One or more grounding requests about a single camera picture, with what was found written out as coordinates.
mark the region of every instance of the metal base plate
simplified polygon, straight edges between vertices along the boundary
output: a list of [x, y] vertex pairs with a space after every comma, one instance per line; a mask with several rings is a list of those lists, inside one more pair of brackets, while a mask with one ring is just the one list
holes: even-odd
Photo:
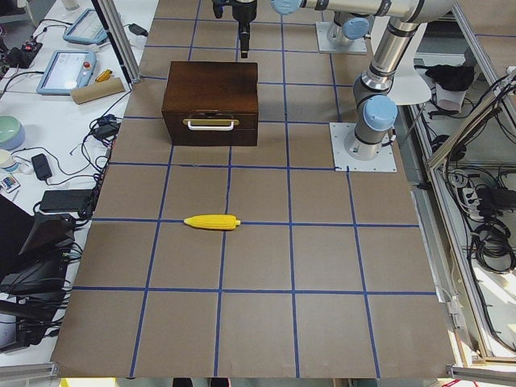
[[[351, 157], [344, 149], [344, 139], [350, 131], [355, 129], [354, 123], [330, 123], [331, 147], [333, 148], [333, 162], [336, 171], [346, 172], [397, 172], [393, 149], [383, 147], [378, 156], [370, 161], [361, 161]], [[384, 143], [389, 141], [385, 135]]]
[[365, 46], [364, 38], [354, 40], [348, 46], [334, 46], [327, 38], [328, 28], [333, 22], [317, 22], [315, 30], [317, 31], [317, 43], [319, 45], [319, 52], [328, 54], [357, 54], [365, 55], [368, 49]]

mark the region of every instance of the black cloth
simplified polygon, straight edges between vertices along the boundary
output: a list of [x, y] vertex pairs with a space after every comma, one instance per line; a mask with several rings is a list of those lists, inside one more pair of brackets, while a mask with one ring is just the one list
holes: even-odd
[[194, 383], [189, 377], [174, 377], [172, 387], [194, 387]]
[[425, 75], [432, 78], [445, 90], [466, 91], [473, 83], [475, 71], [473, 67], [437, 64], [430, 67]]
[[8, 12], [11, 12], [13, 9], [14, 9], [13, 6], [6, 0], [2, 0], [0, 2], [0, 16], [3, 16], [5, 14], [7, 14]]

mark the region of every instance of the wooden box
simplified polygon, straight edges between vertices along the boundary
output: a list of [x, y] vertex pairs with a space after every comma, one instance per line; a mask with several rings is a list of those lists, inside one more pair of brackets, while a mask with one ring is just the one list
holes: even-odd
[[258, 65], [170, 64], [161, 109], [174, 145], [247, 145], [258, 142]]

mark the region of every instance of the yellow corn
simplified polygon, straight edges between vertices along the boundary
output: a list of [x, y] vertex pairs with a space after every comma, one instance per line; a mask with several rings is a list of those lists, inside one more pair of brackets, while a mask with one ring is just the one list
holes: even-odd
[[195, 228], [220, 231], [232, 231], [240, 225], [240, 221], [236, 216], [226, 214], [195, 215], [191, 218], [186, 218], [183, 222]]
[[111, 78], [111, 74], [113, 72], [109, 69], [102, 71], [100, 74], [98, 74], [98, 77], [95, 78], [95, 82], [99, 83], [102, 81], [107, 81]]

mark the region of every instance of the brown table surface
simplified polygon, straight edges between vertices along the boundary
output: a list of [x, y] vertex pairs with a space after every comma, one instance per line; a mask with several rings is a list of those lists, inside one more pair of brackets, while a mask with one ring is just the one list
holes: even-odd
[[[64, 376], [442, 377], [454, 358], [397, 149], [397, 173], [333, 168], [366, 56], [318, 54], [314, 22], [260, 1], [256, 148], [172, 147], [171, 60], [240, 60], [207, 0], [161, 0], [64, 324]], [[181, 224], [231, 213], [231, 232]]]

